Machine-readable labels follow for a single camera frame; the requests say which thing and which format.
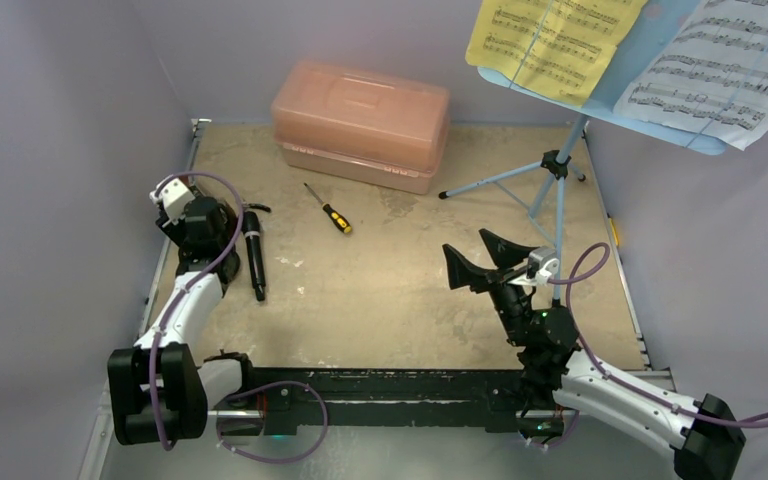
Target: blue music stand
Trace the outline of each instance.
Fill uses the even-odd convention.
[[[577,112],[579,115],[570,129],[569,136],[561,149],[545,153],[542,161],[485,178],[484,180],[460,188],[440,192],[440,198],[446,199],[453,197],[489,183],[496,185],[528,210],[528,219],[548,241],[554,244],[560,261],[562,258],[561,252],[563,247],[564,188],[566,185],[567,169],[572,170],[579,181],[585,180],[585,176],[569,163],[569,154],[579,137],[582,136],[584,127],[589,119],[596,118],[610,122],[629,130],[649,135],[650,137],[655,137],[676,145],[681,145],[682,147],[707,155],[719,155],[723,153],[726,150],[726,144],[715,137],[707,135],[697,136],[696,132],[687,132],[655,123],[633,120],[615,115],[613,112],[614,104],[617,103],[617,100],[619,100],[626,87],[643,72],[652,59],[661,53],[661,50],[664,49],[667,43],[675,37],[679,28],[684,23],[684,19],[693,13],[698,4],[699,0],[650,0],[628,36],[626,36],[625,40],[617,48],[617,52],[614,55],[611,64],[608,66],[608,69],[605,70],[605,74],[593,90],[590,99],[588,99],[581,107],[567,105],[557,100],[538,95],[531,90],[516,85],[496,70],[479,67],[478,73],[490,83],[568,108]],[[546,180],[540,186],[540,190],[537,192],[537,195],[534,197],[534,202],[532,202],[531,205],[522,201],[500,183],[506,178],[531,172],[539,168],[545,168],[549,170],[549,173],[546,176]],[[558,201],[555,217],[555,236],[553,239],[552,236],[537,223],[537,214],[540,212],[543,199],[546,198],[549,188],[555,181],[558,182]],[[553,302],[560,302],[560,299],[561,287],[556,285]]]

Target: black microphone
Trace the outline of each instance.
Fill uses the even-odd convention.
[[[246,239],[254,295],[258,302],[262,302],[266,300],[266,272],[263,270],[263,252],[260,248],[260,221],[251,210],[243,214],[243,237]]]

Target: pink toolbox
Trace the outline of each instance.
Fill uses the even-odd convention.
[[[275,141],[289,165],[425,194],[440,167],[449,91],[301,62],[275,101]]]

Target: paper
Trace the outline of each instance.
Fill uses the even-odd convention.
[[[768,0],[703,0],[614,113],[741,150],[768,130]]]
[[[466,61],[497,70],[544,97],[581,106],[645,3],[484,0]]]

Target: screwdriver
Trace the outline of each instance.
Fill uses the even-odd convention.
[[[312,188],[310,188],[310,185],[304,184],[305,188],[308,192],[310,192],[311,195],[313,195],[313,198],[316,199],[317,202],[319,202],[320,205],[322,205],[322,210],[325,211],[325,213],[328,214],[328,216],[331,218],[331,221],[334,222],[334,226],[337,227],[337,230],[349,234],[352,233],[352,226],[349,225],[349,221],[346,220],[346,217],[340,215],[337,210],[334,210],[331,208],[331,205],[328,205],[327,203],[323,202],[321,198],[319,198],[319,195],[316,194],[316,192],[313,191]]]

